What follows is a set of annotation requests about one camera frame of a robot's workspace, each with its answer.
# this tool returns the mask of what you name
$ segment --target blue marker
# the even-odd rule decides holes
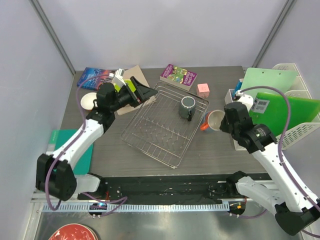
[[[235,99],[236,92],[237,92],[238,90],[240,90],[243,81],[244,81],[243,78],[240,78],[240,79],[239,79],[239,81],[238,81],[238,83],[236,84],[236,86],[235,86],[235,88],[234,88],[234,91],[233,91],[233,93],[232,93],[232,95],[231,95],[232,99]]]

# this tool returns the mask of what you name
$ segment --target white wall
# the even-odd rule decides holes
[[[260,63],[272,68],[278,63],[296,63],[314,99],[320,99],[320,1],[298,0]],[[290,163],[320,196],[320,129],[289,148]],[[312,225],[320,234],[320,220]]]
[[[27,0],[0,3],[0,233],[21,240],[36,162],[60,127],[72,75]]]
[[[250,67],[285,0],[39,0],[76,70]]]

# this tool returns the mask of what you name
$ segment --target metal wire rack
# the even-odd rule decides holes
[[[177,168],[199,127],[209,106],[209,101],[165,82],[158,82],[152,103],[145,103],[134,115],[121,135],[130,146],[148,156]],[[192,121],[179,116],[183,97],[196,100]]]

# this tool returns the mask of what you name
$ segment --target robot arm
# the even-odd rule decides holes
[[[303,196],[282,166],[278,156],[275,136],[264,124],[253,124],[249,116],[250,104],[232,102],[224,106],[225,116],[220,129],[231,134],[238,144],[247,149],[265,168],[277,185],[279,192],[255,182],[244,172],[238,171],[227,178],[229,191],[253,199],[273,215],[280,227],[289,235],[295,235],[320,217],[320,212]],[[308,197],[319,203],[318,197],[306,186],[286,157],[283,161],[295,180],[307,192]]]
[[[93,173],[74,175],[78,160],[88,147],[100,138],[115,120],[115,111],[130,105],[137,107],[158,93],[157,90],[139,83],[135,77],[123,80],[124,70],[115,72],[113,83],[99,86],[97,99],[92,111],[86,116],[85,126],[79,130],[51,155],[42,154],[37,160],[36,188],[45,191],[46,176],[58,155],[54,171],[50,174],[48,190],[51,196],[67,201],[76,193],[90,192],[104,194],[106,184],[102,178]]]

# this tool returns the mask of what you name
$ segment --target pink box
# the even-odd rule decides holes
[[[207,98],[209,97],[209,93],[210,93],[210,90],[209,90],[209,86],[208,84],[206,83],[203,83],[203,84],[198,84],[196,86],[196,94],[201,97],[201,98]]]

